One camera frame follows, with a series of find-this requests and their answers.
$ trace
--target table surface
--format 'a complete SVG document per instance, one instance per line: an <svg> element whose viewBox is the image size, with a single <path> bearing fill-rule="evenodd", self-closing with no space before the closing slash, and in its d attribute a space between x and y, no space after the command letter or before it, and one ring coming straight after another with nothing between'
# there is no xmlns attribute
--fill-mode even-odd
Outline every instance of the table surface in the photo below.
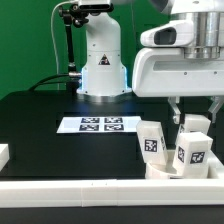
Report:
<svg viewBox="0 0 224 224"><path fill-rule="evenodd" d="M210 104L206 98L185 98L180 108L184 113L206 114ZM56 134L64 116L141 116L160 121L168 148L174 147L178 131L165 98L133 96L122 102L97 104L79 101L66 91L14 92L0 101L0 143L8 143L10 149L10 161L0 180L144 178L136 133ZM224 158L223 129L224 113L220 111L216 125L209 130L214 139L212 150L220 160ZM220 223L223 207L0 209L0 217L4 217L1 223L20 223L18 220L31 217L35 217L32 223L73 223L75 219L79 223ZM58 209L65 220L59 218Z"/></svg>

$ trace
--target white cube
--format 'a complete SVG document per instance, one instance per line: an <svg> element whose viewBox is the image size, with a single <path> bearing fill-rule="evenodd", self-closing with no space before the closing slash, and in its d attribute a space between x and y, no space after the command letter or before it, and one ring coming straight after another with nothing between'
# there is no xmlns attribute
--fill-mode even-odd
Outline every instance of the white cube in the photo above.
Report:
<svg viewBox="0 0 224 224"><path fill-rule="evenodd" d="M186 114L184 124L179 127L176 144L180 133L202 132L207 135L211 121L203 116L196 114Z"/></svg>
<svg viewBox="0 0 224 224"><path fill-rule="evenodd" d="M139 121L136 128L144 162L166 165L168 155L161 123Z"/></svg>
<svg viewBox="0 0 224 224"><path fill-rule="evenodd" d="M208 152L213 140L201 132L181 133L173 167L184 178L207 178Z"/></svg>

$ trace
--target white block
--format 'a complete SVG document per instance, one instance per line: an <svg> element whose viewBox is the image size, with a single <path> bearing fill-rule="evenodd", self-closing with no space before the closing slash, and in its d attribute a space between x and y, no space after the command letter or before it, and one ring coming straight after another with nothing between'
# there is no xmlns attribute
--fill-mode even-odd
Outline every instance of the white block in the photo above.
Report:
<svg viewBox="0 0 224 224"><path fill-rule="evenodd" d="M89 181L82 188L82 206L117 206L117 181Z"/></svg>
<svg viewBox="0 0 224 224"><path fill-rule="evenodd" d="M207 178L207 158L212 141L201 132L181 133L173 161L177 173L184 178Z"/></svg>
<svg viewBox="0 0 224 224"><path fill-rule="evenodd" d="M0 208L82 206L82 181L0 182Z"/></svg>
<svg viewBox="0 0 224 224"><path fill-rule="evenodd" d="M136 129L144 162L166 165L168 155L161 123L139 121Z"/></svg>
<svg viewBox="0 0 224 224"><path fill-rule="evenodd" d="M184 124L179 127L176 144L180 133L202 132L207 135L210 124L211 121L203 115L186 114Z"/></svg>
<svg viewBox="0 0 224 224"><path fill-rule="evenodd" d="M8 144L0 144L0 171L9 161L9 147Z"/></svg>

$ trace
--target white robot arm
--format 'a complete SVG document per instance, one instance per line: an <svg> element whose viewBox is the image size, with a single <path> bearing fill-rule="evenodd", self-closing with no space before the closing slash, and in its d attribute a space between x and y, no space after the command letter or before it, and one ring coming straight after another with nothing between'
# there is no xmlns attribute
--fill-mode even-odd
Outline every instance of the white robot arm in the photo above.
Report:
<svg viewBox="0 0 224 224"><path fill-rule="evenodd" d="M209 109L215 122L224 102L222 0L151 0L170 23L141 35L132 87L140 97L169 97L178 117L181 96L218 96Z"/></svg>

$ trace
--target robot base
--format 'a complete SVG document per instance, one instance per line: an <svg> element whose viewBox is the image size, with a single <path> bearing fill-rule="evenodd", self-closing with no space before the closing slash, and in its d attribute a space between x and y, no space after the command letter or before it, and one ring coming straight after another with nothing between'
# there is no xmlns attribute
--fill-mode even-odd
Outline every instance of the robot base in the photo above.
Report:
<svg viewBox="0 0 224 224"><path fill-rule="evenodd" d="M116 103L129 99L132 96L132 89L128 88L123 94L116 96L94 96L83 93L78 93L77 98L79 100L85 100L93 103Z"/></svg>

